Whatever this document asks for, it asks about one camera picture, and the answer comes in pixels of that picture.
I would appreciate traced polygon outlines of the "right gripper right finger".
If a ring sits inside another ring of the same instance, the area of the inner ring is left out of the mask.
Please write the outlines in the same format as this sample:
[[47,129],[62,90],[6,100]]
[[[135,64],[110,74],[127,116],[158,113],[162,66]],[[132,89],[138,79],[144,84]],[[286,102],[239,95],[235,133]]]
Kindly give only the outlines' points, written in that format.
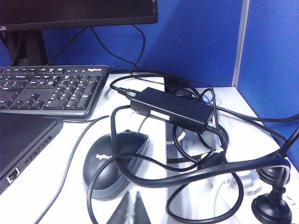
[[139,191],[137,191],[135,196],[134,224],[151,224]]

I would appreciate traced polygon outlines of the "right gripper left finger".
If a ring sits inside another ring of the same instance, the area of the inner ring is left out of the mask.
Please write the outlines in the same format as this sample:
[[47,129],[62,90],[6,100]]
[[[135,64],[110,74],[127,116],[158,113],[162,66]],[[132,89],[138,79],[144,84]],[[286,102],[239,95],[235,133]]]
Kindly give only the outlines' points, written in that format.
[[133,202],[129,191],[121,199],[107,224],[128,224],[133,212]]

